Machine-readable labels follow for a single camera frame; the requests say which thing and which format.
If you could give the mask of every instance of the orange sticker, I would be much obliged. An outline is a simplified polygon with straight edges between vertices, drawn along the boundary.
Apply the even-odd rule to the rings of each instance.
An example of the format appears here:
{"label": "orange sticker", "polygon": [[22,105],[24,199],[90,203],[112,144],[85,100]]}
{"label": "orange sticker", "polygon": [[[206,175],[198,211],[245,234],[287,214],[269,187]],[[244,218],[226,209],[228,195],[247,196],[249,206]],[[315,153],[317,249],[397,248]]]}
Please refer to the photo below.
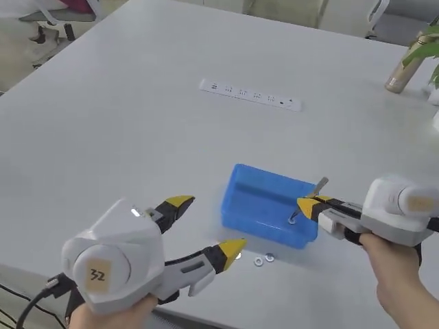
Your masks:
{"label": "orange sticker", "polygon": [[407,206],[410,211],[432,211],[435,201],[430,197],[409,197]]}
{"label": "orange sticker", "polygon": [[107,293],[110,287],[111,262],[90,258],[87,262],[85,288],[92,293]]}

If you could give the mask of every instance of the blue plastic bin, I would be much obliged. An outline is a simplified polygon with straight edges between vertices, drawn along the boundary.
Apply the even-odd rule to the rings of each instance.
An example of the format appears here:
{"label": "blue plastic bin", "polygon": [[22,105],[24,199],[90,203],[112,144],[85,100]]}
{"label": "blue plastic bin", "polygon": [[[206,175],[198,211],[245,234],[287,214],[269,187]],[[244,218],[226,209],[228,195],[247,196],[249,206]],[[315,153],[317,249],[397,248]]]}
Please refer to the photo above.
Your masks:
{"label": "blue plastic bin", "polygon": [[224,196],[222,224],[227,228],[303,249],[317,238],[318,224],[302,213],[288,223],[297,198],[315,184],[294,180],[244,164],[236,164]]}

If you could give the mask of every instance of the white tabletop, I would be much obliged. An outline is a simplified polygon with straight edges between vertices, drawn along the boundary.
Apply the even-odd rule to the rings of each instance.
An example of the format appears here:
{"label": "white tabletop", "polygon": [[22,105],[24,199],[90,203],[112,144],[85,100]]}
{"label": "white tabletop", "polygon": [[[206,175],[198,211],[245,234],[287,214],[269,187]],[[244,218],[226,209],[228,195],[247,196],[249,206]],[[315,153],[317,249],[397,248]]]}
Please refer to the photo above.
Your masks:
{"label": "white tabletop", "polygon": [[[140,207],[197,197],[165,235],[168,259],[222,237],[236,163],[317,182],[363,202],[399,173],[439,186],[436,109],[383,83],[404,48],[168,0],[131,0],[0,98],[0,263],[60,271],[65,240],[118,198]],[[202,78],[291,95],[303,112],[198,90]],[[422,273],[439,293],[439,238]],[[259,254],[274,263],[255,267]],[[250,238],[199,296],[167,310],[233,328],[389,328],[365,253],[321,234],[298,251]]]}

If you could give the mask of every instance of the metal washer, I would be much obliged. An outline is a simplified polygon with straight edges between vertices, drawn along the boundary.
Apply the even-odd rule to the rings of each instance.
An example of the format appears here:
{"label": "metal washer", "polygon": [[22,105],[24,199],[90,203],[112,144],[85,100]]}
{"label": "metal washer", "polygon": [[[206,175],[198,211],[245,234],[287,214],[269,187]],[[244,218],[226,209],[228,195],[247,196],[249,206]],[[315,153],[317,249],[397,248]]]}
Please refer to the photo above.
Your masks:
{"label": "metal washer", "polygon": [[257,266],[257,267],[261,267],[263,265],[263,259],[261,257],[256,257],[253,261],[253,263]]}
{"label": "metal washer", "polygon": [[275,259],[274,255],[271,252],[265,254],[265,260],[268,261],[269,263],[273,263],[274,259]]}

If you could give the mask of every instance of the led light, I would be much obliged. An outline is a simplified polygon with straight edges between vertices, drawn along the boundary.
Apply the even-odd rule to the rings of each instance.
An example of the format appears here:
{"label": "led light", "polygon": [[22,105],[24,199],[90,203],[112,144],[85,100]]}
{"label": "led light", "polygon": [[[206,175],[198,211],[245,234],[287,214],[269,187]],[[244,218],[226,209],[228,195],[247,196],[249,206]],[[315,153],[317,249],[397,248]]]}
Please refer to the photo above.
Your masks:
{"label": "led light", "polygon": [[135,210],[135,209],[131,209],[131,212],[132,212],[132,214],[133,214],[134,216],[136,216],[136,217],[140,217],[140,214],[139,214],[139,212],[138,212],[137,210]]}

